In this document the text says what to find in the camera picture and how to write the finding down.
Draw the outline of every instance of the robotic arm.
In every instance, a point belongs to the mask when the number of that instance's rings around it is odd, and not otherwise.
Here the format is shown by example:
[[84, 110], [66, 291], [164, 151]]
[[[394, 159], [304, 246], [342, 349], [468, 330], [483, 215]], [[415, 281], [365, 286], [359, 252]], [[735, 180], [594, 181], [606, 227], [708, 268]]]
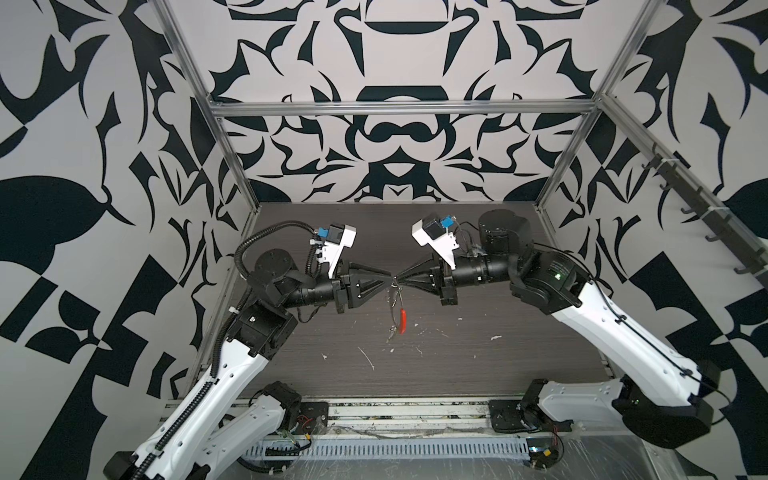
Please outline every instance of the robotic arm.
[[[421, 245], [455, 243], [445, 223], [427, 216], [413, 226], [413, 236]], [[600, 384], [535, 380], [516, 411], [502, 413], [507, 417], [502, 431], [621, 417], [637, 436], [669, 449], [710, 431], [713, 410], [702, 398], [717, 389], [716, 366], [694, 362], [653, 336], [606, 298], [567, 254], [537, 248], [525, 218], [492, 210], [480, 216], [478, 230], [482, 248], [464, 256], [435, 248], [432, 258], [401, 272], [397, 282], [455, 305], [459, 287], [508, 281], [513, 296], [579, 332], [627, 374]]]
[[[304, 272], [281, 249], [262, 253], [252, 269], [246, 268], [245, 250], [284, 227], [303, 228], [313, 235]], [[245, 240], [235, 252], [235, 265], [249, 289], [237, 307], [230, 309], [232, 314], [214, 343], [209, 369], [174, 414], [135, 452], [113, 455], [104, 467], [107, 478], [211, 480], [264, 436], [291, 430], [299, 415], [301, 395], [275, 382], [263, 389], [245, 413], [214, 432], [243, 388], [264, 370], [296, 328], [298, 320], [288, 308], [334, 302], [336, 311], [343, 313], [345, 306], [363, 305], [391, 284], [390, 272], [339, 259], [342, 249], [352, 246], [355, 233], [348, 225], [315, 231], [306, 223], [289, 220]], [[315, 255], [320, 263], [329, 264], [326, 274], [322, 274], [322, 265], [313, 271]], [[257, 465], [249, 468], [260, 471]]]

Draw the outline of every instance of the red object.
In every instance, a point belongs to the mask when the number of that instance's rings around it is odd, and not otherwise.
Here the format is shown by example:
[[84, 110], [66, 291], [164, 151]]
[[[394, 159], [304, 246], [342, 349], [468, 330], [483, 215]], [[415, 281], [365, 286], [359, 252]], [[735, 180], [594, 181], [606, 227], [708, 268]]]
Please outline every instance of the red object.
[[400, 333], [406, 332], [406, 311], [400, 309]]

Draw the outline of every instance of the metal beam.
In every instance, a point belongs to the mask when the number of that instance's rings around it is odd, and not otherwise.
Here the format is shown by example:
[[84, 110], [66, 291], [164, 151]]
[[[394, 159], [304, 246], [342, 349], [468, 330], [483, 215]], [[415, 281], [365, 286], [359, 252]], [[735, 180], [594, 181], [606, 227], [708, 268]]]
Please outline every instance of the metal beam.
[[670, 152], [643, 124], [627, 110], [621, 102], [608, 94], [598, 98], [598, 108], [603, 111], [622, 131], [629, 141], [649, 160], [656, 154], [662, 158], [672, 158]]
[[[643, 41], [645, 41], [645, 37], [648, 35], [648, 29], [654, 18], [656, 18], [656, 14], [661, 6], [666, 3], [667, 0], [645, 1], [640, 8], [637, 17], [634, 19], [632, 28], [630, 28], [629, 33], [627, 33], [627, 36], [624, 38], [621, 48], [619, 48], [619, 51], [616, 53], [613, 62], [611, 62], [611, 66], [592, 97], [595, 102], [597, 102], [597, 99], [601, 95], [611, 93], [618, 82], [623, 78], [629, 62], [637, 54], [637, 51], [640, 50]], [[600, 113], [601, 112], [598, 109], [595, 109], [589, 114], [582, 116], [581, 123], [576, 127], [573, 135], [571, 135], [571, 141], [566, 145], [565, 150], [563, 150], [563, 153], [558, 158], [558, 162], [554, 166], [554, 169], [552, 169], [552, 174], [547, 179], [547, 183], [544, 185], [544, 188], [541, 189], [541, 193], [536, 200], [536, 205], [538, 205], [539, 208], [545, 208], [546, 203], [552, 197], [552, 194], [557, 191], [565, 172], [571, 167], [581, 143], [587, 139], [587, 136], [589, 136], [595, 122], [597, 122], [600, 117]]]
[[210, 109], [216, 117], [270, 117], [284, 115], [391, 115], [391, 114], [514, 114], [583, 113], [591, 99], [447, 100], [447, 101], [338, 101], [293, 103], [221, 103]]
[[205, 123], [208, 125], [211, 134], [214, 136], [214, 140], [216, 140], [222, 150], [224, 160], [227, 162], [227, 166], [234, 176], [237, 187], [245, 196], [245, 200], [250, 209], [256, 211], [259, 207], [259, 201], [256, 199], [256, 195], [250, 187], [250, 182], [247, 180], [245, 172], [243, 171], [243, 165], [240, 163], [240, 158], [237, 156], [237, 153], [230, 143], [227, 132], [223, 129], [220, 121], [210, 109], [207, 89], [205, 88], [205, 84], [200, 77], [197, 67], [195, 67], [192, 54], [187, 47], [187, 43], [184, 41], [181, 29], [179, 28], [179, 24], [174, 17], [170, 5], [168, 5], [168, 1], [152, 0], [151, 4], [154, 6], [155, 15], [163, 29], [165, 40], [168, 42], [170, 50], [179, 61], [181, 73], [184, 74], [184, 78], [192, 89], [197, 106], [200, 107]]

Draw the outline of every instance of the black and white pattern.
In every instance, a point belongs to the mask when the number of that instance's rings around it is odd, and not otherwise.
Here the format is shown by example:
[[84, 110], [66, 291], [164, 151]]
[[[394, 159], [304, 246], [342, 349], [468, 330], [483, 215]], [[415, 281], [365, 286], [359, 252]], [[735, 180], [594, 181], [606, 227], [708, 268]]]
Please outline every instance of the black and white pattern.
[[228, 118], [261, 201], [535, 200], [578, 114]]
[[186, 387], [248, 207], [145, 0], [0, 19], [3, 478], [101, 478]]
[[[768, 10], [759, 0], [670, 0], [616, 90], [619, 99], [763, 239], [768, 237]], [[677, 451], [690, 475], [768, 475], [768, 293], [605, 116], [547, 205], [574, 251], [635, 319], [684, 355], [711, 359], [726, 421]]]
[[[218, 101], [343, 101], [381, 87], [428, 98], [591, 95], [633, 0], [173, 0]], [[401, 93], [411, 96], [407, 91]]]

